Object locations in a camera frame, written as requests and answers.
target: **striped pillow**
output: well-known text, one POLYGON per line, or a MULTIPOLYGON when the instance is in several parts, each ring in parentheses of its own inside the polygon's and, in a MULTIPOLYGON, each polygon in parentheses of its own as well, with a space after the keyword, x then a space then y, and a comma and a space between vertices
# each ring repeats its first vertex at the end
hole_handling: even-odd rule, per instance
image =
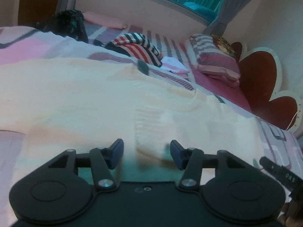
POLYGON ((190 42, 197 58, 195 67, 200 72, 229 86, 239 86, 240 70, 236 60, 218 49, 211 36, 194 34, 190 42))

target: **cream blanket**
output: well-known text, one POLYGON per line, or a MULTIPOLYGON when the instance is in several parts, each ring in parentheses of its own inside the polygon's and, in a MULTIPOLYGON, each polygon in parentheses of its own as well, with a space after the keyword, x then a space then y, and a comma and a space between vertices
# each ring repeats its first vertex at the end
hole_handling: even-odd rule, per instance
MULTIPOLYGON (((4 65, 0 92, 0 129, 27 134, 12 184, 65 149, 89 152, 117 138, 125 144, 113 172, 117 180, 179 180, 182 172, 169 155, 172 139, 205 153, 225 149, 250 164, 263 156, 254 118, 131 64, 54 59, 4 65)), ((213 176, 205 170, 201 183, 213 176)), ((10 211, 9 223, 14 220, 10 211)))

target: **red heart-shaped headboard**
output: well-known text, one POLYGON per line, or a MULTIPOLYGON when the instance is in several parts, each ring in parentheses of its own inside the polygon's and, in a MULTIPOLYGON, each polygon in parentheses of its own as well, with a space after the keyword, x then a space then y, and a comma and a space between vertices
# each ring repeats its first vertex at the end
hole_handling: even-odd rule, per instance
MULTIPOLYGON (((298 110, 298 103, 288 95, 289 91, 279 91, 282 72, 275 52, 268 48, 257 48, 247 53, 246 47, 239 42, 232 46, 239 61, 240 88, 252 113, 281 129, 287 129, 298 110)), ((297 126, 295 122, 300 117, 297 115, 291 126, 297 126)))

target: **pink pillowcase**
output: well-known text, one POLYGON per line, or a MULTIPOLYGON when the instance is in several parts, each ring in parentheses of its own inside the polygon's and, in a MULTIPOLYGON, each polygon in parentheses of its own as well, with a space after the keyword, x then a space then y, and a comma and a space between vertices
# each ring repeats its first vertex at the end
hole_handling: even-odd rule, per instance
POLYGON ((190 42, 198 62, 196 68, 200 72, 230 87, 239 86, 240 69, 236 60, 218 49, 211 36, 194 34, 190 42))
POLYGON ((114 28, 114 29, 125 29, 127 24, 120 19, 110 18, 104 15, 100 15, 94 12, 83 13, 84 19, 90 23, 114 28))

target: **red and black striped fabric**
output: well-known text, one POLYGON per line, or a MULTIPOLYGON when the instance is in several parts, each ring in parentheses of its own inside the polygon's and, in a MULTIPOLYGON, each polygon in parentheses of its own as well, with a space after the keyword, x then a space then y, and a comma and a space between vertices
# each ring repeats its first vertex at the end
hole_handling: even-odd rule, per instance
POLYGON ((161 67, 162 53, 149 41, 149 39, 140 33, 128 33, 116 37, 109 42, 107 49, 135 57, 144 62, 161 67))

